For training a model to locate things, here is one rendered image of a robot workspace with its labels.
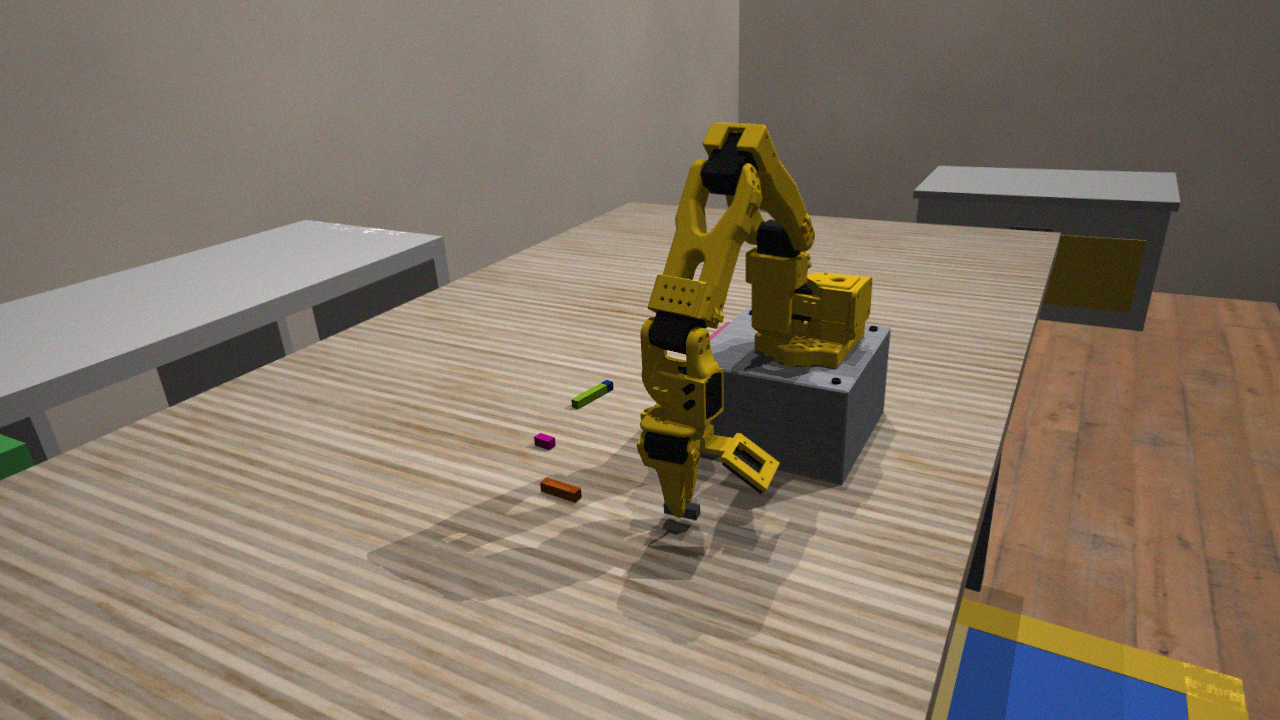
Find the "orange rectangular rod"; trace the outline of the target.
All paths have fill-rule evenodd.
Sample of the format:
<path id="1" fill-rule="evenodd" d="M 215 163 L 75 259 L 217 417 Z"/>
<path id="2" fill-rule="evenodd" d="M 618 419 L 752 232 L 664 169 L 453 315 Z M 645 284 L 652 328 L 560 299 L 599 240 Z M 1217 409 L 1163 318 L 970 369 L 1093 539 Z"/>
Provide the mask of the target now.
<path id="1" fill-rule="evenodd" d="M 581 488 L 550 478 L 545 478 L 544 480 L 541 480 L 540 487 L 541 492 L 547 495 L 553 495 L 556 497 L 570 500 L 572 502 L 577 502 L 579 498 L 582 497 Z"/>

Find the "lime green rod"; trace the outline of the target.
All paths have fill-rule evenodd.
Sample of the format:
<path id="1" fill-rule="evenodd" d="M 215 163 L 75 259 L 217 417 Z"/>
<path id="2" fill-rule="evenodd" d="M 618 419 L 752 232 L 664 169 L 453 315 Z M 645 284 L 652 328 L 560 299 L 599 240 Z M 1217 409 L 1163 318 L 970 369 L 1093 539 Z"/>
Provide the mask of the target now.
<path id="1" fill-rule="evenodd" d="M 600 384 L 593 387 L 591 389 L 588 389 L 588 391 L 582 392 L 582 395 L 579 395 L 579 396 L 571 398 L 572 407 L 580 409 L 580 407 L 582 407 L 582 406 L 593 402 L 594 400 L 602 397 L 605 393 L 608 393 L 607 386 L 600 383 Z"/>

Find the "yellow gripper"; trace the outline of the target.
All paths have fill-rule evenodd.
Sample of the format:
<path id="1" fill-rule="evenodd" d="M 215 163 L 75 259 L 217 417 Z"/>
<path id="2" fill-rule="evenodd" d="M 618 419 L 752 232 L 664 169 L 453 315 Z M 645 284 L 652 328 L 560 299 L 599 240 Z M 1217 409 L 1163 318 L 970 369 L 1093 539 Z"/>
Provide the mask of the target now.
<path id="1" fill-rule="evenodd" d="M 721 455 L 718 462 L 762 495 L 771 484 L 780 462 L 741 433 L 733 438 L 714 436 L 714 425 L 689 423 L 659 404 L 644 409 L 637 454 L 646 468 L 654 468 L 660 480 L 666 506 L 682 518 L 685 501 L 691 502 L 700 455 Z M 758 471 L 758 473 L 756 473 Z"/>

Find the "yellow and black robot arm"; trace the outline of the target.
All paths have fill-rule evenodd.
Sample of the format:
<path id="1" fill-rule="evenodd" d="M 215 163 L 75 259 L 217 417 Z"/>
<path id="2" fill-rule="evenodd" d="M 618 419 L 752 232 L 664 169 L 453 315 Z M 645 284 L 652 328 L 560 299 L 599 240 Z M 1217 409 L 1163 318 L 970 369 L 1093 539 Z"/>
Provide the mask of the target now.
<path id="1" fill-rule="evenodd" d="M 785 366 L 844 361 L 865 332 L 865 323 L 850 332 L 850 313 L 852 290 L 867 277 L 813 273 L 806 282 L 812 258 L 803 251 L 812 249 L 815 232 L 765 126 L 714 123 L 703 146 L 709 158 L 690 167 L 666 268 L 648 304 L 657 316 L 643 323 L 640 336 L 646 392 L 685 425 L 705 427 L 724 411 L 724 369 L 713 359 L 705 328 L 717 329 L 724 319 L 744 241 L 756 245 L 746 252 L 755 350 Z M 726 195 L 728 209 L 707 232 L 709 192 Z M 764 222 L 759 209 L 776 222 Z"/>

